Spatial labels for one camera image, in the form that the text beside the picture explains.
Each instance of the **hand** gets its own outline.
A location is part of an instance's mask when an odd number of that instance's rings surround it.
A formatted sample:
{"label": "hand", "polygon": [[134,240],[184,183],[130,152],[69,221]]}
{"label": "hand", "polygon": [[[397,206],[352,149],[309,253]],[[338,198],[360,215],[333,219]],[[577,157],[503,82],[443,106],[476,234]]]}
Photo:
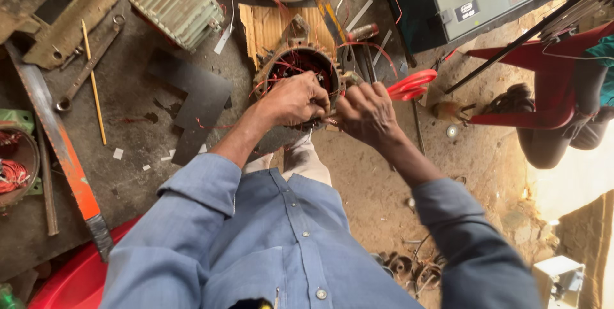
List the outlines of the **hand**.
{"label": "hand", "polygon": [[573,115],[572,120],[567,124],[567,128],[565,129],[563,136],[565,138],[571,138],[571,140],[575,139],[576,136],[578,136],[579,131],[582,130],[586,123],[592,118],[592,116],[576,113]]}
{"label": "hand", "polygon": [[354,138],[381,151],[390,142],[405,138],[397,124],[392,100],[381,82],[352,86],[345,97],[339,97],[339,127]]}
{"label": "hand", "polygon": [[328,92],[312,71],[278,81],[257,105],[272,125],[297,125],[330,110]]}

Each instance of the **cardboard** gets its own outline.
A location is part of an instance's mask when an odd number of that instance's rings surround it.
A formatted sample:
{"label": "cardboard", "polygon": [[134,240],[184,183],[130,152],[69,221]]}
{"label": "cardboard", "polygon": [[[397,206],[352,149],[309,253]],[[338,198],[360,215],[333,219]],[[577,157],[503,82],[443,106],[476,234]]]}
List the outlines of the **cardboard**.
{"label": "cardboard", "polygon": [[324,46],[326,49],[323,51],[329,52],[333,61],[336,58],[335,40],[328,32],[318,8],[289,8],[288,13],[281,13],[279,7],[239,4],[239,12],[247,39],[248,55],[256,68],[260,65],[256,54],[266,56],[263,47],[275,51],[280,46],[281,34],[297,14],[311,27],[307,43],[316,44],[316,48]]}

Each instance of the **spanner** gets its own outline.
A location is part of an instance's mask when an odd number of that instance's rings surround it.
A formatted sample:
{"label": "spanner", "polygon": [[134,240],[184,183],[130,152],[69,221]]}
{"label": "spanner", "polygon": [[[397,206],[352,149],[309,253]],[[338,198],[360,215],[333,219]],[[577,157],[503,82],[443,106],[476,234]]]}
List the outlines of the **spanner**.
{"label": "spanner", "polygon": [[73,82],[73,85],[71,85],[71,88],[68,89],[68,91],[66,91],[66,94],[64,94],[59,99],[59,101],[55,105],[55,109],[57,111],[62,112],[70,111],[71,109],[73,109],[73,98],[75,97],[75,94],[77,94],[77,91],[79,91],[79,89],[83,85],[83,82],[85,82],[85,80],[90,76],[91,71],[94,69],[94,67],[96,67],[98,61],[100,61],[100,58],[107,51],[115,37],[122,30],[123,25],[125,23],[126,19],[123,17],[123,15],[116,15],[113,17],[113,27],[111,31],[109,31],[105,35],[98,49],[96,49],[96,53],[94,53],[91,59],[85,64],[85,67],[83,67],[83,70],[81,70],[77,77],[77,80],[75,80],[75,82]]}

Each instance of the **shirt sleeve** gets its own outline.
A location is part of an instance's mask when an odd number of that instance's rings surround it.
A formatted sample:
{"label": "shirt sleeve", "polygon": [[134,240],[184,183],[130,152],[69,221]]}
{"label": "shirt sleeve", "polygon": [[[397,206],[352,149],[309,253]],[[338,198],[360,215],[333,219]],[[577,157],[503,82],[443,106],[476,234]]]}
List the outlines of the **shirt sleeve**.
{"label": "shirt sleeve", "polygon": [[461,183],[430,181],[412,195],[421,222],[448,259],[441,308],[541,308],[530,271]]}
{"label": "shirt sleeve", "polygon": [[233,216],[241,169],[196,156],[159,189],[161,198],[111,251],[100,308],[198,308],[207,251]]}
{"label": "shirt sleeve", "polygon": [[[614,57],[614,35],[603,37],[599,40],[599,44],[588,48],[586,52],[595,57]],[[614,60],[600,58],[596,61],[602,66],[614,67]]]}

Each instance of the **red scissors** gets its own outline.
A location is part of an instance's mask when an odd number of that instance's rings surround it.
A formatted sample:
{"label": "red scissors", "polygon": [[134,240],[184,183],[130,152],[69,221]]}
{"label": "red scissors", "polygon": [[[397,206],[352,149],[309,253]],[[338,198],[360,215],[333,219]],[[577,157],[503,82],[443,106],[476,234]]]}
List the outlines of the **red scissors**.
{"label": "red scissors", "polygon": [[414,97],[424,94],[427,91],[424,85],[437,78],[436,70],[423,70],[418,73],[414,73],[409,77],[399,81],[395,85],[388,88],[388,95],[392,100],[410,100]]}

